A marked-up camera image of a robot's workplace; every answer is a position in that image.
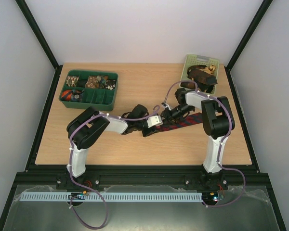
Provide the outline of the red navy striped tie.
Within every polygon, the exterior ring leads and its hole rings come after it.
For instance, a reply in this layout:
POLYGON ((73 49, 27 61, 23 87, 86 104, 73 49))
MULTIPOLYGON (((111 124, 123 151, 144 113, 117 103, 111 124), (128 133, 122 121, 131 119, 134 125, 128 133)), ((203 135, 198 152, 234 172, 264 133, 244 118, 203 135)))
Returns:
POLYGON ((192 115, 187 115, 179 120, 164 121, 162 125, 156 127, 157 132, 166 132, 170 130, 175 130, 179 128, 184 128, 192 125, 201 124, 202 113, 195 113, 192 115))

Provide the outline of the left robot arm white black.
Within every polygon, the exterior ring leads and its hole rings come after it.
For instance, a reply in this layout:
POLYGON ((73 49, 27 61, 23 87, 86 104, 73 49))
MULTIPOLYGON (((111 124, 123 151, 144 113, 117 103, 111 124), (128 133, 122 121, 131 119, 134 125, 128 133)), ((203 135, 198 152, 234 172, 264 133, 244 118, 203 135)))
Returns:
POLYGON ((158 115, 159 106, 154 107, 150 114, 143 105, 136 105, 132 111, 113 116, 102 113, 94 107, 87 108, 66 128, 70 142, 70 157, 67 170, 70 175, 77 178, 86 171, 86 159, 89 148, 100 138, 103 132, 110 131, 125 135, 134 131, 150 131, 163 124, 158 115))

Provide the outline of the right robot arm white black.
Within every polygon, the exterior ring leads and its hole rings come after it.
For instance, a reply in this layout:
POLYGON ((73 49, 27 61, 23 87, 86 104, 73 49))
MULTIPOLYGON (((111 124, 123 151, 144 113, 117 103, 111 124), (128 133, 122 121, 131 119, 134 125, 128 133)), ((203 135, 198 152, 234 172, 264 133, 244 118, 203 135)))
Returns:
POLYGON ((200 109, 202 125, 208 135, 206 158, 202 164, 199 184, 209 189, 222 181, 222 158, 225 144, 231 131, 235 128, 235 121, 227 97, 213 97, 199 90, 185 90, 179 88, 175 97, 179 103, 173 109, 167 104, 167 98, 161 103, 164 111, 161 116, 164 122, 178 124, 184 115, 200 109))

